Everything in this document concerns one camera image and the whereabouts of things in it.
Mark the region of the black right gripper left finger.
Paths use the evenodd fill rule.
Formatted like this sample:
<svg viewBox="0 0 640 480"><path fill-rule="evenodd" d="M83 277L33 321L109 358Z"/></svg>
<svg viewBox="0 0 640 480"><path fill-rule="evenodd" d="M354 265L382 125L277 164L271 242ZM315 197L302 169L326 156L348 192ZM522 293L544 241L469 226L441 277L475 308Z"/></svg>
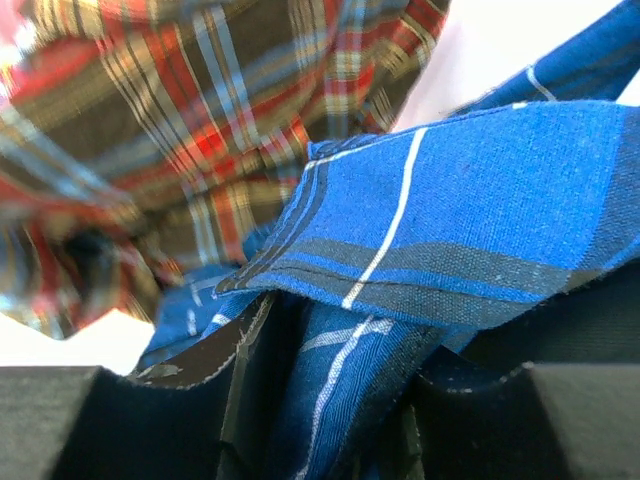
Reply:
<svg viewBox="0 0 640 480"><path fill-rule="evenodd" d="M241 396L273 304L239 317L173 359L120 376L93 367L1 370L4 479L255 479L243 452Z"/></svg>

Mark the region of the blue plaid shirt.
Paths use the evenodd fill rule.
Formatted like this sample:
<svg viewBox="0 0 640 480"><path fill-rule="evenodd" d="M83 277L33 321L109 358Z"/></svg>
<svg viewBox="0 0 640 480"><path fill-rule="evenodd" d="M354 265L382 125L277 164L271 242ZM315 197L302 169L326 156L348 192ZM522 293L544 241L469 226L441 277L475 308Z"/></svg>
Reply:
<svg viewBox="0 0 640 480"><path fill-rule="evenodd" d="M315 143L241 267L172 291L169 394L141 479L425 479L409 386L467 397L459 352L639 256L639 5L623 1L450 117Z"/></svg>

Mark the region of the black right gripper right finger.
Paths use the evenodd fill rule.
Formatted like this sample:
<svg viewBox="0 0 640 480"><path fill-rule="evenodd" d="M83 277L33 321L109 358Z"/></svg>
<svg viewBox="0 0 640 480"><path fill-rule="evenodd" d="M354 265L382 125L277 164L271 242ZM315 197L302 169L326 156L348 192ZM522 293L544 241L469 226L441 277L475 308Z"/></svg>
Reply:
<svg viewBox="0 0 640 480"><path fill-rule="evenodd" d="M617 272L439 349L411 388L430 479L635 479L639 276Z"/></svg>

